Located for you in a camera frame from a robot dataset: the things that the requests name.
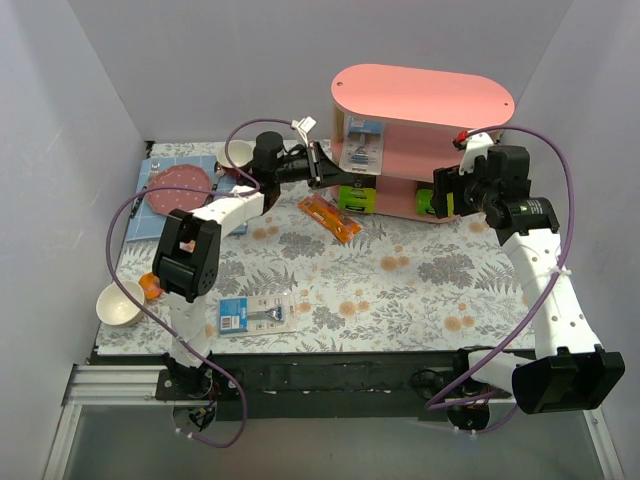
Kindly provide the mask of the black green Gillette razor box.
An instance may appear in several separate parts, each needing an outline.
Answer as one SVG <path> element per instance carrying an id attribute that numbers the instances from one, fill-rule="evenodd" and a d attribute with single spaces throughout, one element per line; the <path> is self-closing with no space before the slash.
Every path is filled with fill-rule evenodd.
<path id="1" fill-rule="evenodd" d="M 340 185 L 336 201 L 340 210 L 373 213 L 376 203 L 376 176 L 358 175 L 350 184 Z"/>

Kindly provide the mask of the blue razor blister pack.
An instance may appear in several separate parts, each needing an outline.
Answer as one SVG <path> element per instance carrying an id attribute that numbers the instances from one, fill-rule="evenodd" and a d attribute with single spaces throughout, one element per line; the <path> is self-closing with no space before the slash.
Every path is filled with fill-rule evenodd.
<path id="1" fill-rule="evenodd" d="M 217 330 L 221 337 L 291 333 L 297 329 L 290 293 L 224 298 L 218 304 Z"/>
<path id="2" fill-rule="evenodd" d="M 353 173 L 380 175 L 384 130 L 382 121 L 348 116 L 339 167 Z"/>

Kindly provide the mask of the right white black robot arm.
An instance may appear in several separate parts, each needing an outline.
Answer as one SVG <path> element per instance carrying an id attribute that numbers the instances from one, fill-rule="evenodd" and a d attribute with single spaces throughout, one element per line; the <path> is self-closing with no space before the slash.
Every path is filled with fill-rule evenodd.
<path id="1" fill-rule="evenodd" d="M 489 385 L 513 395 L 526 414 L 599 407 L 624 374 L 624 360 L 588 324 L 565 268 L 569 239 L 550 201 L 530 194 L 528 151 L 494 145 L 484 134 L 460 148 L 459 166 L 434 173 L 433 208 L 439 216 L 485 215 L 530 303 L 535 357 L 509 354 L 504 344 L 466 348 L 452 373 L 454 389 L 471 398 Z"/>

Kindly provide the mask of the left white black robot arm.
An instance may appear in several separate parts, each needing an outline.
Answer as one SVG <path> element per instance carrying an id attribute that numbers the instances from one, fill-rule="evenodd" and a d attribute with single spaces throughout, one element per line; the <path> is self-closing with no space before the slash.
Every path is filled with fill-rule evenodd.
<path id="1" fill-rule="evenodd" d="M 319 143 L 312 141 L 287 153 L 283 137 L 273 131 L 258 135 L 251 159 L 234 169 L 242 181 L 220 199 L 169 214 L 152 266 L 170 311 L 172 343 L 164 355 L 165 365 L 179 376 L 178 387 L 193 400 L 205 398 L 213 386 L 213 377 L 202 364 L 210 353 L 206 295 L 217 278 L 221 241 L 241 224 L 269 211 L 284 183 L 305 181 L 312 189 L 323 189 L 355 179 Z"/>

